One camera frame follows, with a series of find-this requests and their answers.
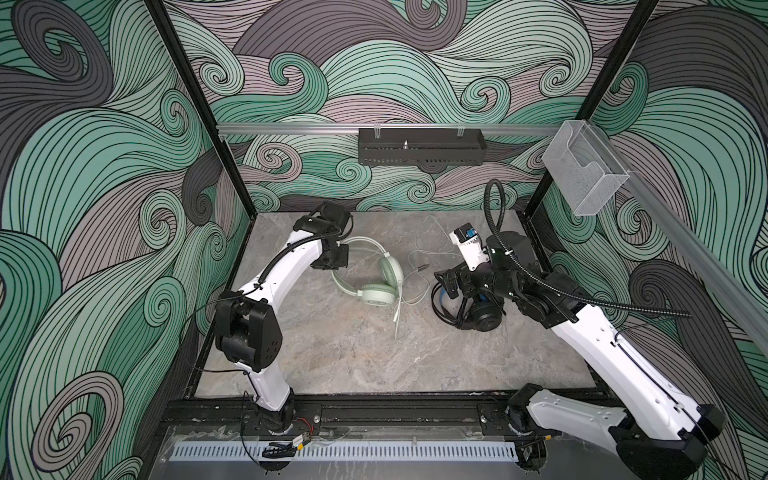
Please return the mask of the black headphones with blue band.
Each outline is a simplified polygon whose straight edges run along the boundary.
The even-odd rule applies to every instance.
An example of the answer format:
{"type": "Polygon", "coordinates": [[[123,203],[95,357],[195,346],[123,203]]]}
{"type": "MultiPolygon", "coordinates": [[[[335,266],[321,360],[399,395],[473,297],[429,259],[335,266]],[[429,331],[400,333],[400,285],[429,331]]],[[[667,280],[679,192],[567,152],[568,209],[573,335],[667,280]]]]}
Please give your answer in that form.
{"type": "Polygon", "coordinates": [[[462,331],[490,332],[501,325],[506,314],[504,300],[477,287],[467,267],[438,271],[434,278],[430,305],[440,321],[462,331]],[[444,305],[446,296],[460,300],[455,313],[444,305]]]}

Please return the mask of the mint green headphones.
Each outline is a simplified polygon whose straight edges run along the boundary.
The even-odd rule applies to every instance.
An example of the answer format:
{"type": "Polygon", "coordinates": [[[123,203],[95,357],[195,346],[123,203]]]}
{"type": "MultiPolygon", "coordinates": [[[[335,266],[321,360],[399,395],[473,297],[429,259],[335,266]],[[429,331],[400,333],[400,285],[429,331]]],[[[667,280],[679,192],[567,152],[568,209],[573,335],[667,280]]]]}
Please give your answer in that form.
{"type": "Polygon", "coordinates": [[[449,233],[434,215],[428,215],[419,226],[415,241],[416,247],[407,256],[410,267],[408,271],[404,271],[401,262],[381,242],[374,238],[363,235],[351,236],[342,240],[340,245],[348,247],[350,251],[357,250],[376,255],[380,273],[379,280],[366,282],[361,286],[354,286],[335,270],[331,271],[331,278],[344,294],[354,297],[366,305],[376,307],[392,306],[395,339],[399,336],[403,306],[415,306],[423,301],[427,295],[426,287],[430,284],[430,281],[425,276],[430,265],[428,263],[417,265],[414,262],[416,256],[421,255],[427,258],[432,256],[460,256],[455,251],[455,246],[451,243],[449,233]],[[437,250],[423,248],[420,244],[421,236],[427,233],[428,226],[436,227],[440,237],[444,240],[437,250]],[[413,276],[423,280],[426,287],[412,299],[406,299],[404,297],[404,287],[406,282],[413,276]]]}

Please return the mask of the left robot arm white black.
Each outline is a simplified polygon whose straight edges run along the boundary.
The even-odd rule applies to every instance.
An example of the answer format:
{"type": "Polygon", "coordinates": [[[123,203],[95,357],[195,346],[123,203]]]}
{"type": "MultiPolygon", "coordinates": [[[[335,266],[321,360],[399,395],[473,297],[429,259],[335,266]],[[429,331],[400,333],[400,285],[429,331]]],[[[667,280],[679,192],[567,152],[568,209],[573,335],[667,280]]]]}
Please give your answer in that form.
{"type": "Polygon", "coordinates": [[[244,374],[247,395],[257,414],[272,429],[286,430],[294,418],[294,394],[278,364],[283,335],[277,314],[305,270],[345,267],[351,232],[348,209],[324,202],[293,225],[285,245],[238,291],[224,291],[216,302],[213,331],[216,348],[244,374]]]}

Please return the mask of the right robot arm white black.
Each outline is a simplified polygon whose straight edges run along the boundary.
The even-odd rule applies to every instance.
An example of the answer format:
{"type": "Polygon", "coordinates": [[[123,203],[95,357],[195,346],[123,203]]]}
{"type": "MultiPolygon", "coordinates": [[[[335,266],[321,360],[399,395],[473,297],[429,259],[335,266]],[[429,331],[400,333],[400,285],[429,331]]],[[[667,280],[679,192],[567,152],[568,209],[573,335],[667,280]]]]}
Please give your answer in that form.
{"type": "Polygon", "coordinates": [[[504,304],[573,348],[618,396],[606,407],[526,384],[504,414],[513,433],[525,437],[519,465],[536,470],[546,460],[544,438],[560,432],[616,455],[641,479],[686,479],[706,462],[725,418],[712,404],[699,404],[647,360],[608,320],[606,310],[663,317],[682,312],[649,309],[590,298],[569,275],[540,268],[530,240],[503,228],[504,216],[491,204],[505,204],[501,181],[484,187],[482,210],[490,230],[481,239],[466,223],[449,236],[459,265],[436,273],[430,293],[434,313],[458,330],[497,328],[504,304]]]}

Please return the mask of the black perforated wall tray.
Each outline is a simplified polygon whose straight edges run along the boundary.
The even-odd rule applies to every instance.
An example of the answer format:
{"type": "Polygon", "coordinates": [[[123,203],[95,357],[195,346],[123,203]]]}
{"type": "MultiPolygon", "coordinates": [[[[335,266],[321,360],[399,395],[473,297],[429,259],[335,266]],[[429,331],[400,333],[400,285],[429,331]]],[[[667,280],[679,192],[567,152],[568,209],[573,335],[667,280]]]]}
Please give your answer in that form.
{"type": "Polygon", "coordinates": [[[457,135],[440,129],[372,129],[358,132],[358,160],[366,166],[416,166],[428,173],[448,166],[477,166],[485,161],[488,146],[479,129],[457,135]]]}

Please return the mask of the clear plastic wall bin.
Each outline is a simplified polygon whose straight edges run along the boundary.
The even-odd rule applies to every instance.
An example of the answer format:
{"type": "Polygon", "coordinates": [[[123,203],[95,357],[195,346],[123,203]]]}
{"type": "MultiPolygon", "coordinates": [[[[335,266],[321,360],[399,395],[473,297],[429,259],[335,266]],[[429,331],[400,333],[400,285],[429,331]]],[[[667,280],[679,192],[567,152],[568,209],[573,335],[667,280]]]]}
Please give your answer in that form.
{"type": "Polygon", "coordinates": [[[629,179],[608,136],[585,120],[564,121],[542,160],[577,217],[596,216],[629,179]]]}

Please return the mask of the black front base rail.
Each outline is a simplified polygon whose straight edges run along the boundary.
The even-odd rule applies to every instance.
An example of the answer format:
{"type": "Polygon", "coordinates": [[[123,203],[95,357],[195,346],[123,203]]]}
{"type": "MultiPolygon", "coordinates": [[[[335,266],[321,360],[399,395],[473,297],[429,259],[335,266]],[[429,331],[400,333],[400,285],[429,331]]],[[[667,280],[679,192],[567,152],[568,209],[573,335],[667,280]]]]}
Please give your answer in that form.
{"type": "Polygon", "coordinates": [[[515,390],[379,394],[296,394],[277,412],[246,395],[176,400],[161,421],[167,425],[244,425],[249,432],[280,432],[289,426],[329,430],[352,426],[469,426],[506,432],[505,409],[515,390]]]}

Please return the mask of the black frame post left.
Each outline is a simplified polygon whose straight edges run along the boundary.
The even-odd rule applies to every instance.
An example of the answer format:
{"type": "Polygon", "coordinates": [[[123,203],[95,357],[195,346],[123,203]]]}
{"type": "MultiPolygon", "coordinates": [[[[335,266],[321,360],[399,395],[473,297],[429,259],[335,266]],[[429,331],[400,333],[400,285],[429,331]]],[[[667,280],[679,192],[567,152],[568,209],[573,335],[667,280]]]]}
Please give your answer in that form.
{"type": "Polygon", "coordinates": [[[254,221],[257,218],[255,206],[240,175],[238,165],[230,147],[221,139],[218,133],[217,122],[212,109],[210,108],[210,105],[204,96],[202,87],[195,76],[191,62],[183,48],[179,35],[173,26],[164,2],[160,0],[145,0],[144,4],[152,17],[153,23],[180,76],[182,84],[191,96],[191,102],[200,117],[203,128],[211,141],[224,170],[233,184],[235,193],[238,195],[248,218],[251,221],[254,221]]]}

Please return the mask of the black frame post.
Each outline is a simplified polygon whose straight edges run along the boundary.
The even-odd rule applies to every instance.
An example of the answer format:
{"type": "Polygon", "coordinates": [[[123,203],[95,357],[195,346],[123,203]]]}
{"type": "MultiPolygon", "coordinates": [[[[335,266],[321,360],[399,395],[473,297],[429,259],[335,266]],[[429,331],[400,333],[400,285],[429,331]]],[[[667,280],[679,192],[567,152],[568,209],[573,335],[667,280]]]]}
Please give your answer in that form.
{"type": "MultiPolygon", "coordinates": [[[[589,120],[592,118],[657,5],[658,0],[640,0],[637,2],[624,29],[611,48],[595,83],[588,92],[586,99],[582,102],[576,114],[577,120],[589,120]]],[[[530,220],[534,216],[552,183],[552,176],[549,172],[546,172],[533,195],[529,198],[525,209],[518,213],[520,220],[530,220]]]]}
{"type": "Polygon", "coordinates": [[[203,128],[211,141],[224,170],[233,184],[235,193],[238,195],[248,218],[251,221],[254,221],[257,218],[255,206],[240,175],[238,165],[230,147],[221,139],[218,133],[217,122],[212,109],[210,108],[210,105],[204,96],[202,87],[195,76],[191,62],[183,48],[179,35],[173,26],[164,2],[160,0],[145,0],[144,4],[152,17],[153,23],[180,76],[182,84],[191,96],[191,102],[200,117],[203,128]]]}

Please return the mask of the aluminium horizontal rail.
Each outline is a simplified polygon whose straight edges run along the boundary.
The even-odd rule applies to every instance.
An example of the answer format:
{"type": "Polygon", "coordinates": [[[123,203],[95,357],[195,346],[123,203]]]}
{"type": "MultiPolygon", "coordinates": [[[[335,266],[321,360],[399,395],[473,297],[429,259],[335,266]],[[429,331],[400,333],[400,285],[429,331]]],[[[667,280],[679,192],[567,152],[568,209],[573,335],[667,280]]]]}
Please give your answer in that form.
{"type": "Polygon", "coordinates": [[[221,122],[216,125],[221,135],[354,135],[361,129],[372,129],[379,135],[385,129],[454,131],[457,135],[468,129],[479,129],[490,136],[552,136],[560,129],[555,125],[524,124],[375,124],[375,123],[286,123],[286,122],[221,122]]]}

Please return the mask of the black frame post right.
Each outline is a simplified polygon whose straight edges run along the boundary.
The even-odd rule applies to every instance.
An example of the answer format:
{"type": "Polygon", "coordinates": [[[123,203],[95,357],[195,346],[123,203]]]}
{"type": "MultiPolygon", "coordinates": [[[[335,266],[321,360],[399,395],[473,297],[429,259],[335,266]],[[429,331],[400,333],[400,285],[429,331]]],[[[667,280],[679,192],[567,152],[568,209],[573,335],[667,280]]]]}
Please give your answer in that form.
{"type": "MultiPolygon", "coordinates": [[[[658,0],[640,0],[637,2],[624,29],[611,48],[595,83],[588,92],[586,99],[582,102],[576,114],[577,120],[589,120],[592,118],[657,5],[658,0]]],[[[534,216],[552,183],[552,176],[549,172],[546,172],[533,195],[529,198],[525,209],[518,213],[520,220],[530,220],[534,216]]]]}

